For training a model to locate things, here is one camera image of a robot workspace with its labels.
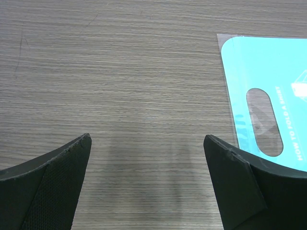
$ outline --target wood grain surface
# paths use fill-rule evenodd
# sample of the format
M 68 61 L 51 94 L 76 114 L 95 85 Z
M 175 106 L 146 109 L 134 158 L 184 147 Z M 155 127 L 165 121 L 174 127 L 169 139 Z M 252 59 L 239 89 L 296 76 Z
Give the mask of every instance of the wood grain surface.
M 307 37 L 305 0 L 0 1 L 0 169 L 89 132 L 73 230 L 221 230 L 217 33 Z

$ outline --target hanging hole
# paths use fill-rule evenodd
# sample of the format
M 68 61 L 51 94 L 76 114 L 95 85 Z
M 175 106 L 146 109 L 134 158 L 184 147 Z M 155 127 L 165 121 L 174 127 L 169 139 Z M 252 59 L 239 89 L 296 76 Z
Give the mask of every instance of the hanging hole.
M 268 156 L 279 156 L 283 141 L 268 94 L 260 89 L 250 89 L 246 98 L 259 149 Z

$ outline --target teal packaging card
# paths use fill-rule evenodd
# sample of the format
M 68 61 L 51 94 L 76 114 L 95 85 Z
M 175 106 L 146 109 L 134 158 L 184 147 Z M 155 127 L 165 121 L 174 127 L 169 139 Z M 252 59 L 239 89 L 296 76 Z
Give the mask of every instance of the teal packaging card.
M 239 147 L 307 172 L 307 39 L 237 36 L 221 49 Z M 265 91 L 283 142 L 279 156 L 259 149 L 247 103 L 250 89 Z

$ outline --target printed illustration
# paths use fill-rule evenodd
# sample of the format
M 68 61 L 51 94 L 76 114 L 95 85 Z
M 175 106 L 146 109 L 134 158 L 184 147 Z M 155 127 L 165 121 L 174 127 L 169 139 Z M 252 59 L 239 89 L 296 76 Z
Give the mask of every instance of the printed illustration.
M 296 97 L 307 102 L 307 70 L 305 70 L 294 83 L 291 84 Z

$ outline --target teal cardboard insert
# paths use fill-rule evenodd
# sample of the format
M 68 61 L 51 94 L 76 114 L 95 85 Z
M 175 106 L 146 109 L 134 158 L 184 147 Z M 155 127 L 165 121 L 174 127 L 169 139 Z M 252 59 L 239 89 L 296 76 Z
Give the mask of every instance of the teal cardboard insert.
M 240 149 L 307 172 L 307 39 L 237 36 L 221 54 Z M 253 88 L 270 97 L 283 142 L 279 156 L 256 143 L 247 103 Z

